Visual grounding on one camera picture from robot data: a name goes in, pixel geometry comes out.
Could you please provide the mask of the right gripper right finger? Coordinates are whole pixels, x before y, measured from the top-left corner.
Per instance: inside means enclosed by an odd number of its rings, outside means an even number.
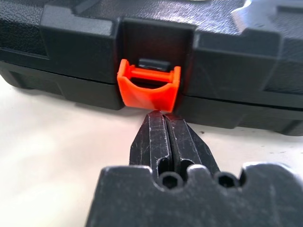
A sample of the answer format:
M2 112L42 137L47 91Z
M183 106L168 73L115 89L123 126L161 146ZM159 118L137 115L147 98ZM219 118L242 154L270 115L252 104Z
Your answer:
M171 113L167 114L166 126L176 173L187 175L190 165L203 165L212 175L220 171L208 145L184 119Z

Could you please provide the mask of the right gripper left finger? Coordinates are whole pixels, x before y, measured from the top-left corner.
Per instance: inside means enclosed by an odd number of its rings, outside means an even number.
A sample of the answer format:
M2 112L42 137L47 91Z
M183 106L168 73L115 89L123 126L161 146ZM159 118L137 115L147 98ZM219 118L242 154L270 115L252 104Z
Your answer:
M130 148L130 165L149 166L155 180L171 168L171 147L164 115L152 111L138 130Z

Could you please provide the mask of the orange case latch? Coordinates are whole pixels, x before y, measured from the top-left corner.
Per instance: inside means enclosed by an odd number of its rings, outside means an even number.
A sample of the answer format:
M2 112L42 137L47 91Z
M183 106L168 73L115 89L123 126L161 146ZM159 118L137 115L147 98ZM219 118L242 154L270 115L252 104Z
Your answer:
M181 67L176 66L170 72L138 68L128 60L120 61L117 73L119 91L124 104L150 110L171 113L180 85ZM146 79L152 82L164 82L159 88L145 88L134 84L131 79Z

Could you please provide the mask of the black plastic tool case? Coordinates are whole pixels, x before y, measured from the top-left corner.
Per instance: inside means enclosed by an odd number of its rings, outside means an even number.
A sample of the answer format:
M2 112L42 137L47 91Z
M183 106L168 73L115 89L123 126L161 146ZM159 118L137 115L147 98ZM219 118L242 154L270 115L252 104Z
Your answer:
M0 0L0 74L12 86L119 110L181 68L188 122L303 136L303 0Z

